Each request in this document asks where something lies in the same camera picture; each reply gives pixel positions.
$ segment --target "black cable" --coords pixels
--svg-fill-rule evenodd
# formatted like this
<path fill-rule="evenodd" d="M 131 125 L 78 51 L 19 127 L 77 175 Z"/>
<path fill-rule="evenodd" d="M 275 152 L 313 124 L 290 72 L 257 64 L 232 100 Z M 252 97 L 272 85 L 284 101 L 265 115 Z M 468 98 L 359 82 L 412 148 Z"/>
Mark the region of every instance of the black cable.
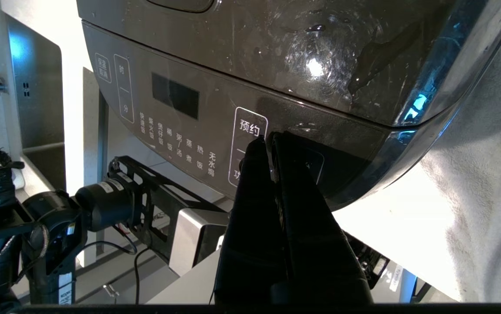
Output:
<path fill-rule="evenodd" d="M 82 251 L 85 250 L 85 249 L 87 249 L 87 248 L 89 248 L 90 246 L 97 245 L 97 244 L 107 244 L 107 245 L 112 246 L 113 248 L 116 248 L 119 251 L 125 252 L 125 253 L 130 254 L 130 255 L 136 255 L 135 251 L 129 251 L 129 250 L 123 248 L 122 246 L 114 244 L 113 242 L 109 242 L 109 241 L 95 241 L 95 242 L 91 242 L 89 244 L 86 244 L 82 248 Z"/>
<path fill-rule="evenodd" d="M 134 304 L 136 304 L 136 305 L 138 305 L 138 303 L 140 302 L 140 275 L 138 274 L 138 258 L 140 257 L 140 255 L 142 255 L 142 253 L 149 251 L 149 250 L 150 250 L 150 248 L 143 249 L 134 258 L 134 274 L 136 276 L 136 299 L 135 299 Z"/>
<path fill-rule="evenodd" d="M 132 250 L 134 251 L 134 254 L 138 253 L 138 249 L 136 248 L 134 242 L 127 236 L 127 234 L 125 234 L 125 232 L 121 228 L 115 225 L 113 226 L 113 229 L 115 229 L 121 236 L 123 236 L 123 238 L 127 239 L 128 243 L 132 247 Z"/>
<path fill-rule="evenodd" d="M 86 244 L 81 251 L 89 248 L 90 246 L 93 246 L 93 245 L 97 245 L 97 244 L 107 244 L 107 245 L 110 245 L 112 246 L 113 248 L 116 248 L 117 250 L 119 251 L 122 251 L 122 252 L 125 252 L 127 254 L 130 254 L 130 255 L 136 255 L 136 253 L 138 253 L 138 249 L 136 248 L 136 245 L 134 244 L 134 242 L 132 242 L 132 240 L 117 226 L 113 226 L 113 229 L 115 229 L 121 236 L 123 236 L 125 239 L 127 239 L 128 243 L 130 244 L 130 246 L 132 247 L 132 250 L 129 251 L 125 248 L 123 248 L 122 246 L 118 245 L 118 244 L 114 244 L 112 242 L 109 242 L 109 241 L 95 241 L 95 242 L 91 242 L 89 244 Z"/>
<path fill-rule="evenodd" d="M 20 282 L 20 280 L 25 276 L 25 274 L 37 264 L 42 259 L 45 259 L 45 254 L 47 253 L 47 249 L 49 248 L 49 229 L 47 229 L 47 226 L 40 224 L 39 227 L 41 228 L 41 232 L 43 234 L 43 248 L 41 248 L 41 252 L 39 253 L 39 256 L 37 256 L 36 259 L 32 260 L 27 266 L 22 266 L 21 272 L 17 275 L 17 279 L 14 282 L 14 284 L 17 284 Z"/>

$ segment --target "display screen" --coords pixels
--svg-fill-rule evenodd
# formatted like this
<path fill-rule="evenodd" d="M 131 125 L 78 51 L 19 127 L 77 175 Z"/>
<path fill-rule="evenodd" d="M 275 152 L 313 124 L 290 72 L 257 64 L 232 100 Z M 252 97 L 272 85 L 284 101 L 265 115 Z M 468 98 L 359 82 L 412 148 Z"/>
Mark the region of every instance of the display screen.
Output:
<path fill-rule="evenodd" d="M 151 74 L 151 93 L 157 101 L 198 119 L 200 93 L 159 74 Z"/>

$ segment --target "white cloth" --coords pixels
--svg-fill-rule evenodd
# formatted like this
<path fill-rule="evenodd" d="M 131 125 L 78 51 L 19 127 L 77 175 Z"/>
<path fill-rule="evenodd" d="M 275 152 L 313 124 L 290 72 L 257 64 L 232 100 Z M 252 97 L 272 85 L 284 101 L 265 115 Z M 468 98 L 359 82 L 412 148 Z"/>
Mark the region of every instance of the white cloth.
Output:
<path fill-rule="evenodd" d="M 418 165 L 334 215 L 451 298 L 501 302 L 501 49 Z"/>

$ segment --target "metal bracket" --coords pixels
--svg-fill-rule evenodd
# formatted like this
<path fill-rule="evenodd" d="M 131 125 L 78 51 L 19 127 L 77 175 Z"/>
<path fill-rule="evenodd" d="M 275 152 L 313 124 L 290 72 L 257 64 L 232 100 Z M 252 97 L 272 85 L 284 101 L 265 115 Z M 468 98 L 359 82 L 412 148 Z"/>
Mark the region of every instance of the metal bracket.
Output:
<path fill-rule="evenodd" d="M 115 157 L 109 163 L 107 176 L 119 181 L 132 192 L 133 211 L 126 223 L 130 232 L 167 264 L 171 258 L 173 237 L 181 209 L 225 213 L 216 205 L 128 156 Z M 154 217 L 162 215 L 169 217 L 169 225 L 161 229 L 153 227 L 151 222 Z"/>

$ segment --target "black tape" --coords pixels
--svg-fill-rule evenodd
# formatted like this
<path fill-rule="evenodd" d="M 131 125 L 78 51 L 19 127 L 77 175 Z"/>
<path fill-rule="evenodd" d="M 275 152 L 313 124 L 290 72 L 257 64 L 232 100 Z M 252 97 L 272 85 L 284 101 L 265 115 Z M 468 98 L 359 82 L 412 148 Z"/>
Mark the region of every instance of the black tape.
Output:
<path fill-rule="evenodd" d="M 12 169 L 23 169 L 24 163 L 12 161 L 10 156 L 0 150 L 0 207 L 12 205 L 16 201 L 15 186 L 12 182 Z"/>

